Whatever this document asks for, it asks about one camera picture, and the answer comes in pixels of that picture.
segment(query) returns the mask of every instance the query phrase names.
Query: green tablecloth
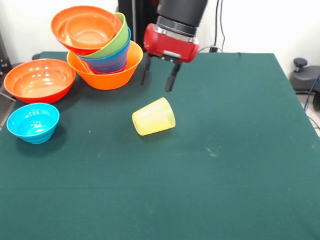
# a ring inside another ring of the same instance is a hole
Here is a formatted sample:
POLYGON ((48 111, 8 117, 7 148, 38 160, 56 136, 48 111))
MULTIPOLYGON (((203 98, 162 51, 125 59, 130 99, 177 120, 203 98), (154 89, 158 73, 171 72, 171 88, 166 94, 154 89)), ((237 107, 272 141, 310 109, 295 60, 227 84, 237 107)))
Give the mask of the green tablecloth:
POLYGON ((78 77, 47 143, 2 129, 0 240, 320 238, 320 142, 275 56, 200 54, 166 93, 171 67, 113 91, 78 77), (139 136, 160 97, 176 128, 139 136))

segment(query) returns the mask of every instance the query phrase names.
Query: yellow cup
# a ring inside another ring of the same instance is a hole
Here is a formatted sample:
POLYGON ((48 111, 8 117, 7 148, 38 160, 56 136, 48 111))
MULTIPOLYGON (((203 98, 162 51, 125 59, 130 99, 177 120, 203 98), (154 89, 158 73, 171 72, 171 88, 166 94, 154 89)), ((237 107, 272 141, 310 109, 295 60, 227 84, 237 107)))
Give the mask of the yellow cup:
POLYGON ((172 129, 176 126, 174 112, 164 97, 134 112, 132 121, 141 136, 172 129))

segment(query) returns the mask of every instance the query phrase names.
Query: bowl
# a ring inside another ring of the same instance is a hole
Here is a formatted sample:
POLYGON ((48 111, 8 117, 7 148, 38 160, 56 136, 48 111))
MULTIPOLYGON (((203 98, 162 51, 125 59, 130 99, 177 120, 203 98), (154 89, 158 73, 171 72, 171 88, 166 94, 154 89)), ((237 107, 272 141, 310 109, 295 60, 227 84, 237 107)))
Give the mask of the bowl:
POLYGON ((4 78, 5 89, 17 99, 52 104, 70 90, 76 72, 58 59, 37 59, 13 68, 4 78))
POLYGON ((80 55, 79 57, 83 61, 85 61, 92 70, 96 72, 115 72, 123 68, 127 61, 127 54, 128 54, 128 49, 129 49, 130 39, 131 39, 131 31, 129 27, 128 27, 128 31, 129 31, 129 38, 127 39, 127 42, 120 50, 118 50, 114 54, 111 54, 109 56, 105 56, 102 58, 95 58, 95 59, 86 58, 80 55))
POLYGON ((87 59, 104 58, 111 54, 116 53, 126 44, 129 38, 128 24, 126 21, 126 17, 121 12, 116 12, 115 15, 122 23, 122 27, 120 31, 106 46, 101 48, 99 51, 96 51, 95 53, 88 54, 88 55, 81 54, 83 55, 84 58, 87 58, 87 59))
POLYGON ((66 24, 72 46, 80 49, 100 49, 115 36, 115 21, 96 13, 82 13, 66 24))
POLYGON ((56 39, 64 45, 70 51, 80 54, 80 55, 89 55, 92 54, 99 49, 90 49, 90 48, 77 48, 73 47, 72 42, 70 40, 70 36, 67 34, 66 25, 67 22, 78 14, 84 13, 92 13, 101 15, 111 22, 115 21, 115 34, 117 34, 122 28, 123 24, 118 17, 116 17, 111 12, 103 10, 99 7, 95 6, 73 6, 67 9, 64 9, 57 13, 51 22, 51 30, 56 37, 56 39))
POLYGON ((34 103, 14 111, 6 127, 13 135, 28 143, 42 144, 54 134, 59 118, 59 111, 54 106, 34 103))
POLYGON ((103 71, 95 71, 94 69, 91 69, 91 71, 94 73, 94 74, 98 74, 98 75, 102 75, 102 74, 116 74, 116 73, 119 73, 119 72, 122 72, 123 70, 125 70, 127 66, 127 62, 125 62, 125 65, 123 68, 119 69, 118 71, 112 71, 112 72, 103 72, 103 71))
POLYGON ((127 65, 121 72, 113 74, 94 74, 88 64, 79 58, 74 52, 69 51, 66 59, 70 66, 83 78, 83 80, 95 89, 112 90, 127 84, 143 58, 141 47, 134 41, 130 42, 127 55, 127 65))
POLYGON ((121 62, 118 62, 117 64, 113 65, 113 66, 108 66, 108 67, 91 67, 89 66, 89 68, 93 71, 93 72, 100 72, 100 73, 112 73, 112 72, 117 72, 121 69, 123 69, 125 66, 127 65, 127 59, 123 59, 121 62))

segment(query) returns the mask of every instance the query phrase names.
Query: orange bowl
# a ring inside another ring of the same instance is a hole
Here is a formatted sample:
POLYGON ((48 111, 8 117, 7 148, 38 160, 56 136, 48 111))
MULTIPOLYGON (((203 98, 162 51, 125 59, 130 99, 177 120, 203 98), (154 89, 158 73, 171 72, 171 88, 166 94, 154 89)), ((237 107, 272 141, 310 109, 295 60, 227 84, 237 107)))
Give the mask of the orange bowl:
POLYGON ((4 87, 25 103, 52 104, 68 93, 75 78, 75 70, 65 61, 38 59, 13 68, 4 78, 4 87))
POLYGON ((74 47, 99 49, 115 36, 115 26, 99 14, 82 13, 67 22, 66 32, 74 47))
POLYGON ((64 9, 57 13, 51 22, 51 30, 55 35, 56 39, 64 45, 70 51, 79 55, 89 55, 98 51, 100 48, 78 48, 73 46, 70 36, 67 34, 66 26, 67 22, 78 14, 97 14, 107 18, 110 22, 114 23, 115 34, 117 34, 121 27, 122 22, 111 12, 103 10, 95 6, 73 6, 64 9))
POLYGON ((83 80, 91 87, 100 90, 118 89, 126 85, 142 58, 143 51, 141 47, 134 41, 131 41, 125 69, 117 73, 99 75, 93 73, 88 64, 81 60, 75 53, 69 51, 66 56, 67 62, 83 78, 83 80))

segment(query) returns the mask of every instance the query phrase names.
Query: light blue bowl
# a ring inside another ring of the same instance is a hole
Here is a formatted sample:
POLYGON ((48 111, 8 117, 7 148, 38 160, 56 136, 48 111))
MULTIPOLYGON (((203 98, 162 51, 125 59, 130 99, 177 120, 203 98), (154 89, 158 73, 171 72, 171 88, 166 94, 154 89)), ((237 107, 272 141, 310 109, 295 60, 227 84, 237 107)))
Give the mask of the light blue bowl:
POLYGON ((53 105, 34 103, 14 111, 6 127, 10 133, 28 143, 42 144, 54 134, 59 118, 59 111, 53 105))
POLYGON ((121 69, 120 66, 121 63, 125 63, 127 60, 127 55, 128 55, 128 50, 129 50, 129 46, 130 46, 130 40, 131 40, 131 31, 130 28, 128 27, 128 31, 129 31, 129 38, 128 41, 126 42, 126 44, 117 52, 109 55, 109 56, 105 56, 102 58, 85 58, 81 55, 77 55, 79 58, 81 58, 83 61, 85 61, 89 67, 91 69, 96 70, 97 72, 100 72, 99 69, 107 69, 107 68, 112 68, 112 70, 110 70, 109 72, 115 72, 119 69, 121 69))

